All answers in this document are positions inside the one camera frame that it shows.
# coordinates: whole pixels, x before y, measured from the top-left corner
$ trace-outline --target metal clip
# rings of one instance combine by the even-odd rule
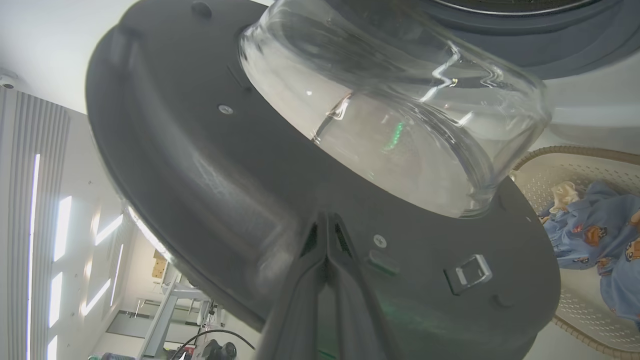
[[[463,291],[487,282],[493,277],[489,264],[480,254],[472,255],[469,260],[456,268],[445,269],[444,273],[454,295],[460,295]]]

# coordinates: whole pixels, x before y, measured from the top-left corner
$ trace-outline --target black cable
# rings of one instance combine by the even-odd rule
[[[178,355],[180,353],[180,350],[184,349],[184,347],[186,347],[187,345],[189,345],[190,342],[192,342],[193,340],[196,340],[198,337],[200,337],[201,335],[204,334],[209,334],[210,332],[226,332],[227,334],[231,334],[231,335],[235,335],[238,338],[240,338],[240,340],[244,341],[247,345],[249,345],[250,348],[255,350],[255,347],[253,345],[251,345],[251,343],[249,341],[247,341],[245,338],[243,338],[242,336],[234,333],[233,331],[229,331],[229,330],[222,330],[222,329],[214,329],[214,330],[207,330],[207,331],[203,331],[200,334],[196,334],[196,336],[192,337],[191,339],[188,339],[187,342],[185,342],[184,344],[182,344],[181,347],[178,348],[178,350],[175,351],[175,353],[173,354],[173,356],[171,356],[171,359],[169,360],[173,360],[175,359],[175,356]]]

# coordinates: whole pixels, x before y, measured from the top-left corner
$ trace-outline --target screw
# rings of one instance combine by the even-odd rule
[[[234,110],[230,107],[228,107],[227,105],[220,105],[218,106],[218,110],[220,110],[221,113],[226,114],[226,115],[231,115],[234,113]]]
[[[373,242],[376,243],[378,247],[385,248],[387,247],[387,241],[382,237],[382,235],[375,234],[373,236]]]

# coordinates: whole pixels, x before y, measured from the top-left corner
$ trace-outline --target green led light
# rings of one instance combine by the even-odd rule
[[[398,144],[398,140],[400,140],[400,134],[402,133],[403,129],[404,129],[404,122],[398,123],[398,125],[396,126],[396,131],[394,131],[394,135],[391,138],[391,141],[389,141],[389,143],[387,144],[387,146],[384,147],[383,150],[388,151],[396,147],[396,145]]]

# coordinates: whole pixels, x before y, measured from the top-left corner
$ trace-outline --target wall light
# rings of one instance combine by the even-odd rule
[[[98,206],[98,208],[95,210],[95,213],[93,214],[93,218],[91,219],[91,235],[93,235],[94,238],[98,236],[98,225],[100,225],[101,211],[102,208]]]
[[[112,223],[110,223],[107,227],[104,228],[101,232],[98,233],[95,237],[95,244],[98,245],[102,240],[104,240],[107,236],[109,236],[115,229],[118,229],[118,226],[122,224],[122,214]]]
[[[51,301],[49,303],[49,327],[60,318],[60,299],[62,298],[62,273],[51,281]]]
[[[120,255],[118,255],[118,264],[116,265],[116,275],[113,278],[113,289],[111,289],[111,302],[109,306],[113,306],[113,297],[116,295],[116,284],[118,283],[118,272],[120,272],[120,260],[122,260],[122,249],[124,244],[120,246]]]
[[[62,258],[67,248],[67,234],[69,231],[69,217],[71,216],[71,196],[65,197],[58,205],[58,225],[56,227],[56,247],[53,261]]]
[[[100,300],[100,298],[107,291],[107,289],[109,288],[109,285],[111,285],[111,279],[107,280],[107,282],[105,282],[104,285],[102,285],[102,288],[100,289],[100,291],[98,291],[98,293],[95,294],[95,296],[93,297],[93,299],[91,299],[89,304],[84,305],[82,307],[82,315],[86,316],[89,313],[89,311],[91,311],[91,309],[93,309],[93,307],[96,305],[96,303],[98,303],[98,300]]]
[[[91,279],[91,267],[92,267],[93,261],[89,261],[86,266],[84,267],[84,276],[87,279]]]
[[[47,360],[56,360],[58,358],[58,335],[55,335],[49,346],[47,346]]]
[[[38,173],[40,154],[33,162],[33,187],[31,189],[31,218],[29,220],[29,259],[27,262],[27,351],[26,359],[31,359],[31,294],[33,292],[33,233],[36,227],[36,200],[38,198]]]

